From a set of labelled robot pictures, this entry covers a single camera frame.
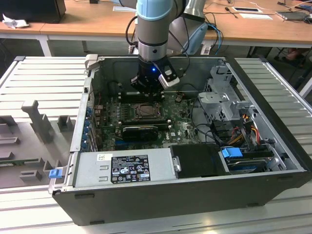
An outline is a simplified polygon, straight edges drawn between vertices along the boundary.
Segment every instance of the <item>computer case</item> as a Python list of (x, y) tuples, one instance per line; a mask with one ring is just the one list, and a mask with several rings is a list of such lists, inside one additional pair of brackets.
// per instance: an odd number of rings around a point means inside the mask
[(64, 0), (1, 0), (0, 11), (15, 20), (59, 23), (66, 7)]

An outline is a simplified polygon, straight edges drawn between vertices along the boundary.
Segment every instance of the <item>wooden desk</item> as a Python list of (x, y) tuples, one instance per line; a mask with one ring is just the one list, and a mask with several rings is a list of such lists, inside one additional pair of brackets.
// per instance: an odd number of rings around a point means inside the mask
[[(273, 10), (286, 10), (277, 5), (277, 0), (252, 0), (260, 7)], [(228, 5), (226, 0), (207, 0), (206, 6), (212, 2)], [(294, 5), (299, 1), (286, 0), (286, 4)], [(125, 41), (125, 29), (133, 12), (115, 12), (110, 2), (89, 4), (89, 1), (65, 0), (66, 14), (59, 24), (31, 23), (31, 27), (10, 29), (0, 24), (0, 37), (37, 39), (45, 56), (52, 56), (49, 40), (95, 40)], [(255, 7), (256, 5), (242, 0), (235, 0), (235, 6)], [(205, 12), (226, 13), (225, 6), (211, 4)], [(274, 11), (263, 10), (265, 14)], [(270, 15), (273, 20), (244, 19), (236, 14), (215, 14), (218, 28), (223, 32), (224, 45), (299, 47), (309, 48), (312, 45), (312, 25), (304, 22), (283, 21), (278, 15)], [(211, 14), (208, 19), (213, 22)], [(206, 34), (204, 44), (211, 45), (216, 38), (214, 31)]]
[[(263, 14), (274, 14), (277, 11), (287, 11), (286, 7), (278, 5), (277, 0), (251, 0), (262, 8), (273, 9), (274, 11), (264, 10)], [(226, 1), (207, 1), (207, 5), (211, 2), (222, 2), (228, 5)], [(300, 1), (287, 0), (289, 6), (302, 3)], [(258, 8), (250, 2), (236, 0), (234, 6), (237, 7), (253, 7)], [(220, 12), (226, 13), (225, 6), (211, 4), (204, 12)], [(244, 19), (239, 14), (215, 14), (218, 29), (223, 32), (223, 44), (234, 45), (253, 45), (253, 46), (283, 46), (283, 47), (307, 47), (312, 45), (312, 25), (302, 21), (283, 21), (279, 15), (269, 15), (273, 20), (269, 19)], [(212, 14), (207, 14), (210, 22), (214, 21)], [(209, 31), (205, 39), (211, 40), (216, 38), (214, 31)]]
[(111, 2), (66, 0), (66, 14), (59, 24), (45, 24), (40, 32), (47, 35), (88, 35), (124, 37), (133, 12), (113, 11)]

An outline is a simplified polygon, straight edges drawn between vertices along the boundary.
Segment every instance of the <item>blue cable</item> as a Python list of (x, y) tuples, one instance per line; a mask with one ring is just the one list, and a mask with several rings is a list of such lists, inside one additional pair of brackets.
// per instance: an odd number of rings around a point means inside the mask
[(210, 27), (212, 27), (217, 33), (218, 33), (218, 37), (219, 37), (219, 45), (218, 45), (218, 49), (216, 50), (216, 53), (215, 53), (215, 55), (219, 52), (219, 49), (220, 49), (220, 47), (221, 47), (221, 35), (220, 35), (220, 31), (216, 28), (216, 27), (214, 27), (212, 24), (209, 24), (208, 23), (208, 25), (210, 26)]

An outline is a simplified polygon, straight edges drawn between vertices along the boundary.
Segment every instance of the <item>warning label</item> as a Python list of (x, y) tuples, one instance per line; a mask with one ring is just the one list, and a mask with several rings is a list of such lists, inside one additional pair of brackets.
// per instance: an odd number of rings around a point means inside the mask
[(112, 157), (111, 182), (113, 184), (150, 180), (147, 155)]

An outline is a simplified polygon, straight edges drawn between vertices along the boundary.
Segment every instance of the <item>floor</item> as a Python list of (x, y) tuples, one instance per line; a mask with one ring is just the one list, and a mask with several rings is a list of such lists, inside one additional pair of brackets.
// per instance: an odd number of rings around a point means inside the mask
[[(6, 71), (6, 68), (11, 64), (16, 56), (43, 56), (40, 44), (36, 40), (24, 39), (3, 39), (0, 45), (0, 75)], [(87, 53), (83, 52), (81, 41), (66, 41), (53, 40), (52, 43), (55, 56), (85, 56)], [(89, 54), (99, 55), (126, 55), (128, 54), (128, 46), (126, 42), (98, 42), (88, 41), (87, 46)], [(247, 46), (222, 46), (219, 50), (219, 55), (232, 56), (235, 58), (245, 58), (248, 53)], [(274, 60), (278, 50), (273, 48), (268, 56), (268, 61), (272, 66), (289, 81), (294, 67)], [(294, 84), (296, 79), (304, 72), (304, 69), (311, 66), (311, 62), (307, 60), (303, 69), (298, 69), (292, 76), (290, 84)], [(312, 94), (307, 96), (307, 101), (312, 103)]]

